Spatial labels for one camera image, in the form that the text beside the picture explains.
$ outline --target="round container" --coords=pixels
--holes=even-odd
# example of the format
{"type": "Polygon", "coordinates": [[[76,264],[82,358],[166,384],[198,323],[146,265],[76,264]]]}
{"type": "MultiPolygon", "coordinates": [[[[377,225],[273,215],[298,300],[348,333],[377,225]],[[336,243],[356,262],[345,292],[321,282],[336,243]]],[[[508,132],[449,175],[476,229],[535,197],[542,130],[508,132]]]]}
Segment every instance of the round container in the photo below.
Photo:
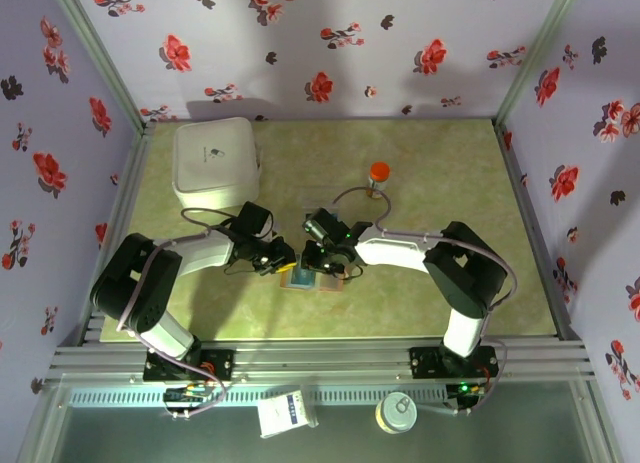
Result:
{"type": "Polygon", "coordinates": [[[387,187],[387,180],[391,174],[391,168],[384,161],[376,161],[369,169],[369,182],[367,186],[367,196],[371,198],[382,198],[382,195],[374,190],[384,191],[387,187]]]}
{"type": "Polygon", "coordinates": [[[389,393],[376,406],[378,426],[391,435],[409,431],[417,418],[418,409],[415,402],[399,391],[389,393]]]}

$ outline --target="glass panel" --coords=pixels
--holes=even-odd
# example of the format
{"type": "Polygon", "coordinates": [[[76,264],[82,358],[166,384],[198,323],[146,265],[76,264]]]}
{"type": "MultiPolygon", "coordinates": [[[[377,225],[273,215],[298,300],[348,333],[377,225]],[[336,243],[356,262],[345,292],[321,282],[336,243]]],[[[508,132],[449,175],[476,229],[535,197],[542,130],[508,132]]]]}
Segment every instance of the glass panel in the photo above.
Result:
{"type": "Polygon", "coordinates": [[[255,408],[219,408],[190,421],[160,409],[71,409],[57,462],[310,463],[585,462],[567,384],[503,384],[470,417],[421,411],[388,435],[372,406],[320,406],[319,426],[260,438],[255,408]]]}

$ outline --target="white box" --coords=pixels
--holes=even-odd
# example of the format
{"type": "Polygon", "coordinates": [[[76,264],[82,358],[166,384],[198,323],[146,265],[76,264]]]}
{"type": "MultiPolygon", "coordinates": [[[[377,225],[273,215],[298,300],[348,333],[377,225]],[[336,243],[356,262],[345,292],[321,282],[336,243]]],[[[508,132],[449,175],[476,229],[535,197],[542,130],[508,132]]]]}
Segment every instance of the white box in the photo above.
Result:
{"type": "Polygon", "coordinates": [[[246,118],[192,123],[173,140],[173,190],[184,208],[227,208],[254,201],[260,162],[246,118]]]}

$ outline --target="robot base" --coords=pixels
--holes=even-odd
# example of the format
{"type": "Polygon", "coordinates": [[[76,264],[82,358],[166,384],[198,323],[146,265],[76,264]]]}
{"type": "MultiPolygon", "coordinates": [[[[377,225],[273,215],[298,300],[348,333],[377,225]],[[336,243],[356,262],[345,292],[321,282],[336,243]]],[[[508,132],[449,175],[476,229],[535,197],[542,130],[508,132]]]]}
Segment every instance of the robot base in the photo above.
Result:
{"type": "Polygon", "coordinates": [[[418,379],[484,378],[484,368],[491,377],[498,374],[498,360],[493,346],[479,346],[469,358],[460,358],[440,347],[409,349],[411,374],[418,379]]]}

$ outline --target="small bottle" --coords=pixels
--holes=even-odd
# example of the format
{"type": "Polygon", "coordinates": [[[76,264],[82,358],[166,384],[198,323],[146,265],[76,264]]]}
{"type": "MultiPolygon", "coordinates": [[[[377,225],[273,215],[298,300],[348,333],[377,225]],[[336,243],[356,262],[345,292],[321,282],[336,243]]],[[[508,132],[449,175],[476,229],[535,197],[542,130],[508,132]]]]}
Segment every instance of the small bottle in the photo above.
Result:
{"type": "Polygon", "coordinates": [[[370,190],[367,190],[367,196],[371,198],[382,198],[382,195],[375,190],[384,191],[387,187],[387,180],[391,174],[391,168],[384,161],[376,161],[371,165],[369,170],[369,184],[367,185],[370,190]]]}

